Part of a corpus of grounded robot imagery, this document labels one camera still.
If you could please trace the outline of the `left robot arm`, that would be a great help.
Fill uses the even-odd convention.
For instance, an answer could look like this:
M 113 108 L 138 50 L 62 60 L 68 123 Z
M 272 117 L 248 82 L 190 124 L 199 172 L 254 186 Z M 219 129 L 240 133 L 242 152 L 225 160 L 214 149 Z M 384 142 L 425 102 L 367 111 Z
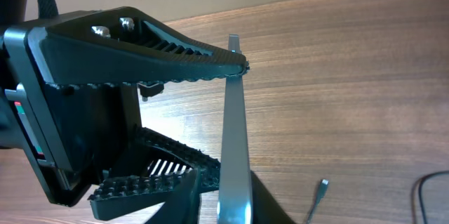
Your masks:
M 132 7 L 1 0 L 1 146 L 25 152 L 53 204 L 93 187 L 99 220 L 160 204 L 151 223 L 195 223 L 201 195 L 218 191 L 219 223 L 252 223 L 247 71 L 237 36 L 223 49 Z M 226 81 L 221 159 L 142 125 L 139 101 L 165 84 L 214 79 Z

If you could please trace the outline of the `Galaxy S25 smartphone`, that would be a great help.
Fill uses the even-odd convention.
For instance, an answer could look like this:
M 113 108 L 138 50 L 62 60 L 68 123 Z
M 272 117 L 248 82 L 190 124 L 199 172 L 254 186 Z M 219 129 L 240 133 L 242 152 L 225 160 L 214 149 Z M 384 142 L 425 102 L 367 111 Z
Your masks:
M 252 181 L 241 76 L 226 78 L 224 99 L 217 221 L 251 224 Z

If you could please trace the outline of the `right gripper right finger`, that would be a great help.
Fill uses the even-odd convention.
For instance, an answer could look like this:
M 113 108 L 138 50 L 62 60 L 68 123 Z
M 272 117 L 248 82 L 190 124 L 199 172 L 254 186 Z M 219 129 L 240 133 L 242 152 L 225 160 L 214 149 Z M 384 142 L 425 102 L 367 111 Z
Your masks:
M 295 221 L 282 209 L 257 175 L 253 171 L 250 174 L 253 189 L 253 223 L 295 224 Z

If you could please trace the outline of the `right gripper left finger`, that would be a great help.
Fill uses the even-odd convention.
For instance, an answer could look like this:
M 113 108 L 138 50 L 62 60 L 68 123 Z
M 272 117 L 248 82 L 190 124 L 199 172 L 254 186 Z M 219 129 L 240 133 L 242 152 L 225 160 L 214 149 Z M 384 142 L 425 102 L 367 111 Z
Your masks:
M 168 201 L 145 224 L 196 224 L 199 221 L 201 174 L 197 169 L 187 173 Z

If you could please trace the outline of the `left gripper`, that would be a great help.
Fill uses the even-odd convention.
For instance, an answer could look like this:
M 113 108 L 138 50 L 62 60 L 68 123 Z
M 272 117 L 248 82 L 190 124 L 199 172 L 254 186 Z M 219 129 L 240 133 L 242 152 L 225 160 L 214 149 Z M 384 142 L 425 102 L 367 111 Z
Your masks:
M 1 146 L 24 151 L 48 201 L 74 206 L 140 125 L 138 82 L 239 76 L 244 55 L 136 8 L 79 11 L 1 31 Z

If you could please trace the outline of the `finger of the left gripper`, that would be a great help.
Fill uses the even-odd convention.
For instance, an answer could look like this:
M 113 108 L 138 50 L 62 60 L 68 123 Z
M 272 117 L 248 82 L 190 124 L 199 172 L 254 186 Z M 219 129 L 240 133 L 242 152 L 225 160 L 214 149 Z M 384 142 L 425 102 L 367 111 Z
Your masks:
M 199 192 L 216 191 L 220 162 L 148 128 L 134 139 L 88 200 L 94 218 L 112 220 L 166 201 L 187 173 L 198 169 Z

